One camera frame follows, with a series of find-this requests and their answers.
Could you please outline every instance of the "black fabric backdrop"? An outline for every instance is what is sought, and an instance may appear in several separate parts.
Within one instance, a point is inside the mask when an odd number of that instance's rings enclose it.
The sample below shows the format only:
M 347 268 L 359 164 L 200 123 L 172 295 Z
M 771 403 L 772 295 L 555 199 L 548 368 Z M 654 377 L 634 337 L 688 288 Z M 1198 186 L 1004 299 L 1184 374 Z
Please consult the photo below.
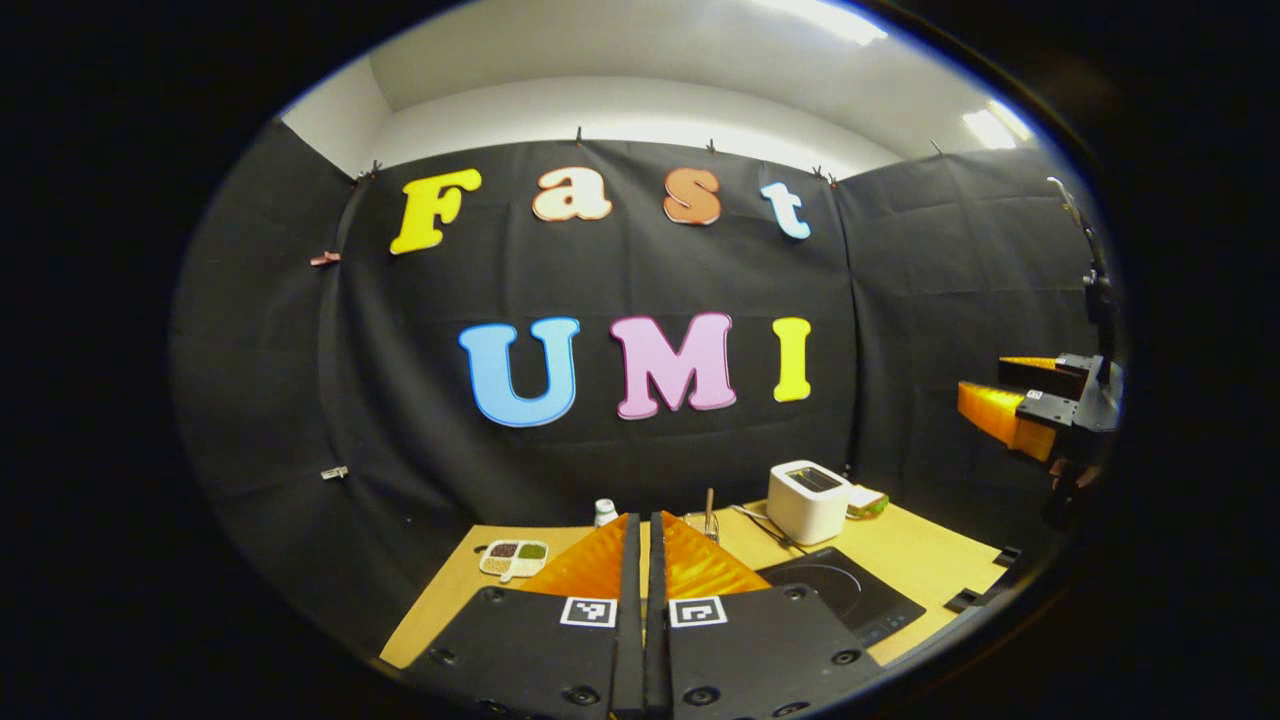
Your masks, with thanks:
M 604 177 L 613 202 L 600 220 L 544 222 L 531 210 L 538 178 L 570 165 Z M 676 168 L 719 179 L 721 217 L 685 225 L 663 213 Z M 476 168 L 440 245 L 388 251 L 410 181 Z M 782 181 L 801 197 L 812 228 L 794 242 L 760 187 Z M 854 314 L 845 245 L 829 187 L 791 168 L 687 147 L 535 142 L 467 150 L 379 172 L 343 247 L 333 357 L 340 421 L 337 442 L 360 482 L 428 516 L 461 507 L 489 524 L 585 524 L 593 502 L 623 511 L 696 510 L 708 487 L 721 502 L 762 497 L 771 466 L 809 457 L 842 469 L 854 406 Z M 730 384 L 737 401 L 623 420 L 622 346 L 609 325 L 653 316 L 678 348 L 699 313 L 726 313 Z M 472 398 L 458 333 L 506 323 L 512 384 L 547 388 L 540 318 L 581 323 L 573 338 L 577 395 L 561 419 L 509 428 Z M 813 393 L 780 404 L 781 316 L 810 322 L 806 375 Z
M 567 165 L 602 173 L 608 217 L 534 217 L 538 178 Z M 484 183 L 438 225 L 444 241 L 392 256 L 401 188 L 472 167 Z M 678 167 L 719 179 L 712 225 L 664 215 L 663 181 Z M 769 466 L 797 457 L 851 461 L 854 479 L 983 542 L 1034 543 L 1043 474 L 968 425 L 955 383 L 993 382 L 1000 355 L 1093 351 L 1079 290 L 1088 250 L 1043 181 L 1055 173 L 1070 178 L 1038 152 L 997 151 L 904 163 L 833 190 L 686 147 L 538 142 L 383 169 L 353 192 L 275 126 L 211 204 L 175 292 L 183 436 L 233 541 L 366 657 L 472 523 L 586 523 L 596 497 L 681 512 L 708 486 L 722 503 L 751 500 Z M 777 181 L 803 199 L 804 242 L 759 193 Z M 342 261 L 311 268 L 324 250 Z M 659 397 L 658 415 L 620 419 L 609 324 L 650 315 L 678 347 L 707 311 L 733 319 L 737 402 L 696 411 L 686 400 L 672 413 Z M 572 409 L 534 428 L 488 420 L 458 333 L 515 325 L 513 387 L 532 397 L 547 377 L 529 325 L 553 315 L 581 323 Z M 781 316 L 813 325 L 803 401 L 773 400 Z M 351 474 L 320 479 L 335 465 Z
M 191 240 L 170 320 L 172 392 L 232 541 L 301 612 L 376 656 L 430 577 L 433 544 L 422 544 L 416 574 L 404 571 L 378 536 L 381 498 L 320 479 L 338 465 L 316 374 L 334 266 L 308 260 L 333 247 L 351 195 L 351 181 L 293 131 L 262 131 Z
M 1001 356 L 1093 355 L 1089 247 L 1057 190 L 1100 218 L 1069 168 L 1033 149 L 936 155 L 840 181 L 859 319 L 852 477 L 975 539 L 1039 550 L 1044 471 L 956 411 Z

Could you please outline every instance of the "letter u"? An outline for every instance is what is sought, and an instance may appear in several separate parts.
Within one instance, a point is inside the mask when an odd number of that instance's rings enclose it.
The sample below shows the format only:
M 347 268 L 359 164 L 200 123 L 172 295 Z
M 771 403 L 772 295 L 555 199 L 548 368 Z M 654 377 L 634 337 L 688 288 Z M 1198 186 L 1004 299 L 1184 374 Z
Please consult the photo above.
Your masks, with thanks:
M 573 405 L 573 336 L 580 329 L 573 318 L 545 318 L 529 332 L 543 341 L 547 359 L 547 392 L 538 398 L 516 395 L 511 384 L 511 343 L 516 328 L 506 324 L 476 325 L 462 331 L 458 345 L 471 360 L 471 389 L 476 406 L 499 425 L 531 428 L 559 419 Z

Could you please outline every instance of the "ceiling light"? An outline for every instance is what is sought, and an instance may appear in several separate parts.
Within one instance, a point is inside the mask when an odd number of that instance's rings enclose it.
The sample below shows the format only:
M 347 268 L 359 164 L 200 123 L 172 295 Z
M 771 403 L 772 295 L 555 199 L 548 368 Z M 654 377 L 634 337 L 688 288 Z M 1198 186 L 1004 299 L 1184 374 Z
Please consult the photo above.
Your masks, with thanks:
M 791 13 L 801 17 L 815 26 L 844 37 L 859 45 L 869 45 L 874 40 L 883 40 L 888 33 L 850 13 L 840 5 L 831 5 L 820 0 L 754 0 L 759 5 Z
M 1001 122 L 996 119 L 996 115 L 991 114 L 991 110 L 966 113 L 964 115 L 964 122 L 969 126 L 969 129 L 978 136 L 978 140 L 992 150 L 1015 147 L 1018 145 L 1014 142 L 1014 136 L 1009 135 L 1009 128 L 1001 124 Z
M 1006 108 L 1002 102 L 992 100 L 987 102 L 987 108 L 991 109 L 997 118 L 1000 118 L 1000 122 L 1005 123 L 1009 129 L 1014 131 L 1018 140 L 1027 141 L 1032 138 L 1032 131 L 1027 127 L 1027 123 L 1020 120 L 1018 115 L 1015 115 L 1014 111 Z

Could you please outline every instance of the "wooden table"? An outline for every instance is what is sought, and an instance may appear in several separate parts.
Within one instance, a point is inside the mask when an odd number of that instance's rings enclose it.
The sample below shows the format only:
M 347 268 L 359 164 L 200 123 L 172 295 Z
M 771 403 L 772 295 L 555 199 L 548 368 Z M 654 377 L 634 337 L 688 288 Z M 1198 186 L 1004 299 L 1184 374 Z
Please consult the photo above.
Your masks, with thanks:
M 764 512 L 764 501 L 745 506 Z M 730 507 L 716 511 L 719 519 L 721 547 L 733 553 L 751 569 L 767 568 L 800 557 L 794 548 L 780 547 L 741 512 Z M 772 523 L 762 520 L 772 528 Z M 549 546 L 548 562 L 564 548 L 591 532 L 580 528 L 511 528 L 475 525 L 449 556 L 431 583 L 392 633 L 379 657 L 396 667 L 407 667 L 426 650 L 435 635 L 462 610 L 471 596 L 485 585 L 497 585 L 498 578 L 480 571 L 476 546 L 499 539 L 536 539 Z M 924 615 L 901 630 L 879 641 L 868 653 L 886 664 L 911 650 L 956 614 L 943 605 L 964 588 L 987 592 L 1004 573 L 993 561 L 1000 551 L 974 539 L 936 525 L 890 503 L 878 518 L 846 520 L 845 529 L 833 539 L 805 546 L 813 552 L 835 546 L 893 589 L 924 607 Z M 513 578 L 506 587 L 520 589 L 526 580 Z M 649 523 L 640 532 L 640 593 L 648 597 Z

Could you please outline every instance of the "orange letter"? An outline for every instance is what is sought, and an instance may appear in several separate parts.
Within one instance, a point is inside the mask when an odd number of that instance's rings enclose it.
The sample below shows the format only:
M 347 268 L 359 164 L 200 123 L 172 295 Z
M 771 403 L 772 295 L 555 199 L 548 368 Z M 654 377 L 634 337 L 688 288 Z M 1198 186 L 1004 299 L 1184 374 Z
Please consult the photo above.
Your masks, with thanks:
M 719 181 L 709 170 L 677 168 L 667 176 L 662 209 L 673 223 L 709 225 L 719 218 Z
M 538 178 L 543 192 L 534 197 L 534 214 L 544 220 L 599 220 L 613 210 L 604 199 L 604 178 L 591 168 L 559 168 Z

